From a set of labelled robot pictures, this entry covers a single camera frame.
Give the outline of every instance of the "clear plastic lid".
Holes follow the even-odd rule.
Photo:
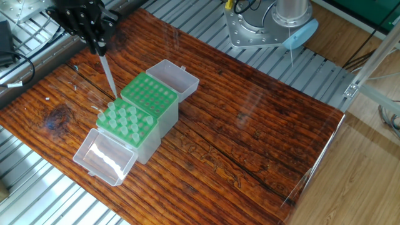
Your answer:
[[[138,154],[96,129],[91,129],[74,156],[74,162],[112,186],[123,183]]]
[[[146,74],[165,84],[178,95],[181,103],[197,90],[199,79],[185,71],[185,67],[178,67],[167,59],[146,71]]]

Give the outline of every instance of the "wooden floor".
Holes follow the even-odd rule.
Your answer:
[[[314,16],[321,27],[307,47],[337,65],[369,36],[318,5]],[[379,43],[372,39],[360,55]],[[399,62],[396,51],[373,76],[399,72]],[[400,99],[400,76],[367,84]],[[377,107],[363,95],[355,99],[290,224],[400,224],[400,140],[381,122]]]

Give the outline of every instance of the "wooden tabletop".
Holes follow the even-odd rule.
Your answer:
[[[121,186],[73,162],[97,108],[114,100],[87,49],[3,109],[0,125],[132,224],[283,224],[343,118],[142,9],[121,23],[107,58],[118,91],[163,59],[200,79],[156,153]]]

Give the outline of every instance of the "blue plastic part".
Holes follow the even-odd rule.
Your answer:
[[[287,38],[282,44],[287,49],[296,49],[304,44],[315,33],[318,28],[318,21],[313,19]]]

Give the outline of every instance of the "robotic arm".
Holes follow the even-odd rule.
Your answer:
[[[46,9],[70,35],[78,35],[92,54],[104,56],[106,43],[121,20],[118,12],[107,10],[101,0],[53,0]]]

